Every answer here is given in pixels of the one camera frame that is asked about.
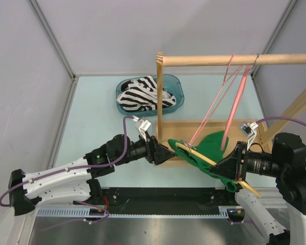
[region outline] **blue tray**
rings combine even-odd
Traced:
[[[121,83],[118,84],[116,88],[116,100],[118,96],[122,93],[121,92],[121,86],[128,82],[129,80],[135,80],[139,78],[131,78],[123,80]],[[185,101],[185,96],[183,93],[182,85],[177,77],[170,74],[164,74],[163,75],[163,90],[167,91],[168,93],[173,94],[176,97],[176,105],[168,108],[163,108],[162,113],[167,114],[176,111],[180,106],[183,105]],[[117,108],[118,110],[124,114],[124,115],[134,115],[137,117],[144,117],[144,116],[155,116],[158,114],[157,110],[151,110],[151,111],[136,111],[136,112],[127,112],[125,111],[121,105],[117,102]]]

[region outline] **wooden bar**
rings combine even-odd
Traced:
[[[162,92],[163,92],[163,53],[157,53],[158,84],[158,142],[162,142]]]
[[[157,138],[163,142],[162,124],[162,91],[163,91],[163,67],[172,66],[219,66],[228,65],[232,55],[214,56],[163,56],[157,53],[157,84],[158,84],[158,122]],[[235,55],[231,65],[283,65],[283,64],[306,64],[306,54],[279,54],[279,55]],[[306,108],[306,89],[282,114],[282,116],[296,117]],[[263,147],[271,150],[270,141],[275,134],[280,132],[289,122],[278,120],[269,129],[263,124],[259,128],[259,140]]]
[[[163,66],[218,66],[228,65],[232,55],[163,56]],[[306,54],[235,55],[231,65],[306,64]]]
[[[295,99],[295,101],[284,111],[282,116],[296,117],[306,108],[306,89]],[[261,144],[265,146],[274,136],[279,133],[290,121],[277,120],[261,137]]]

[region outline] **white bracket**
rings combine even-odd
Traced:
[[[251,124],[249,124],[246,121],[243,121],[239,125],[240,131],[246,135],[247,137],[247,150],[250,148],[251,144],[254,142],[256,136],[257,136],[257,128],[258,124],[254,121]]]
[[[266,210],[259,199],[246,189],[241,189],[235,194],[236,202],[242,206],[257,228],[260,230],[265,241],[268,242],[270,234],[278,235],[286,229]]]
[[[147,141],[146,131],[151,126],[152,124],[151,121],[145,117],[138,118],[135,116],[134,116],[134,120],[136,121],[135,127],[139,130],[139,133],[141,134],[142,138],[145,139],[145,141]]]

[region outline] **striped cloth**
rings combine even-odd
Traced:
[[[158,108],[158,85],[152,76],[128,81],[121,87],[121,93],[117,102],[127,112],[150,111]],[[162,107],[167,108],[176,105],[174,95],[163,91]]]

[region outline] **pink string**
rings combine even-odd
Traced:
[[[223,97],[221,98],[221,100],[219,101],[219,103],[217,104],[217,106],[215,107],[215,109],[213,110],[212,114],[208,117],[208,119],[206,119],[207,116],[209,115],[209,113],[210,113],[212,107],[214,106],[216,100],[218,99],[218,97],[219,97],[219,95],[220,95],[220,93],[221,93],[221,91],[222,91],[224,85],[226,84],[226,82],[228,82],[228,81],[230,80],[230,78],[231,78],[233,75],[235,75],[235,74],[236,74],[236,76],[235,76],[235,78],[236,78],[237,75],[238,75],[238,73],[240,72],[242,66],[239,66],[238,69],[237,69],[234,73],[232,73],[231,76],[230,76],[228,79],[226,79],[227,73],[228,73],[228,71],[229,71],[230,64],[231,64],[231,62],[232,62],[232,60],[233,60],[233,58],[234,58],[235,55],[236,55],[236,54],[233,54],[233,55],[231,56],[231,58],[230,58],[230,60],[229,60],[229,64],[228,64],[228,66],[227,66],[227,68],[226,68],[226,71],[225,71],[225,75],[224,75],[224,78],[223,78],[223,83],[222,83],[222,85],[221,85],[221,87],[220,87],[220,89],[219,89],[217,95],[215,96],[215,98],[214,98],[214,100],[213,100],[213,102],[212,102],[210,108],[208,109],[208,111],[207,111],[205,117],[203,118],[203,120],[202,120],[200,126],[198,127],[198,129],[196,130],[196,132],[195,132],[195,134],[193,135],[192,139],[190,140],[190,142],[189,142],[190,144],[192,144],[192,143],[194,142],[194,140],[197,138],[197,136],[198,136],[199,133],[202,131],[202,129],[204,128],[204,126],[206,125],[206,123],[208,122],[208,120],[209,120],[209,119],[211,118],[211,116],[213,115],[215,109],[219,106],[220,102],[221,102],[222,99],[224,98],[224,95],[225,95],[225,94],[227,93],[227,91],[229,90],[229,88],[228,88],[227,91],[225,92],[225,94],[223,95]]]
[[[206,119],[206,121],[204,122],[203,127],[204,127],[205,124],[211,119],[212,115],[214,114],[214,112],[216,111],[216,109],[218,108],[218,106],[220,105],[220,103],[222,102],[222,100],[223,100],[223,98],[225,97],[226,93],[228,93],[230,87],[232,86],[232,84],[233,84],[234,81],[236,80],[236,78],[237,78],[237,76],[238,76],[238,73],[240,72],[240,70],[241,70],[242,67],[243,67],[243,66],[241,65],[239,71],[237,72],[237,74],[235,75],[235,77],[233,78],[233,80],[231,81],[229,87],[226,89],[226,91],[225,91],[225,93],[223,94],[223,96],[221,97],[220,101],[218,102],[218,104],[216,105],[216,107],[213,109],[211,115],[210,115],[210,116]]]
[[[238,88],[238,92],[237,92],[236,97],[235,97],[234,104],[231,108],[231,112],[229,114],[229,118],[228,118],[228,121],[226,123],[226,127],[225,127],[223,138],[222,138],[222,143],[221,143],[221,150],[222,151],[224,150],[226,138],[227,138],[231,123],[234,119],[234,116],[235,116],[235,113],[237,111],[240,99],[243,95],[249,71],[250,71],[250,65],[246,66],[246,68],[245,68],[244,75],[241,79],[241,82],[240,82],[240,85],[239,85],[239,88]]]

